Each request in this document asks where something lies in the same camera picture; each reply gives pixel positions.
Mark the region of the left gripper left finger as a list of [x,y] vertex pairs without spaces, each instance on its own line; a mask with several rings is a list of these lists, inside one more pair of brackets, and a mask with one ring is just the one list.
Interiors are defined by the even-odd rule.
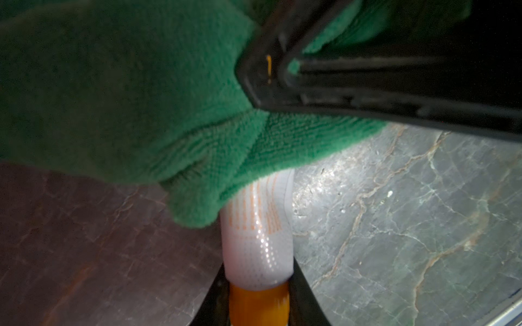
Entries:
[[229,282],[220,267],[190,326],[230,326]]

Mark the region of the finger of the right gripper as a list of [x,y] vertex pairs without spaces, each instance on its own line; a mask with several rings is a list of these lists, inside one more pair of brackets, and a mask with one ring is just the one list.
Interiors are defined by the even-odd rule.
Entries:
[[476,1],[468,19],[426,42],[305,54],[347,6],[347,1],[277,5],[235,69],[254,107],[521,140],[519,1]]

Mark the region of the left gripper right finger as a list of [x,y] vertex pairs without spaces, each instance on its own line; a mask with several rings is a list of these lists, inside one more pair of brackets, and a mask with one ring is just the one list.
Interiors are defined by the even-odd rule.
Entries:
[[294,259],[294,274],[289,279],[290,326],[331,326],[307,282],[299,263]]

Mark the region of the white tube orange cap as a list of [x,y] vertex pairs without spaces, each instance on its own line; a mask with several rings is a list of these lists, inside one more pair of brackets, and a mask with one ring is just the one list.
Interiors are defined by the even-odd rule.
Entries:
[[220,211],[231,325],[287,325],[294,274],[294,170],[258,179]]

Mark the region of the green microfiber cloth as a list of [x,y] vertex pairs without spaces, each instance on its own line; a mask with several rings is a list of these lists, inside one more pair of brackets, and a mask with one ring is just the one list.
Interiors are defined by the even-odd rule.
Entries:
[[159,183],[174,220],[212,224],[242,187],[385,122],[254,109],[236,61],[275,1],[2,1],[1,159]]

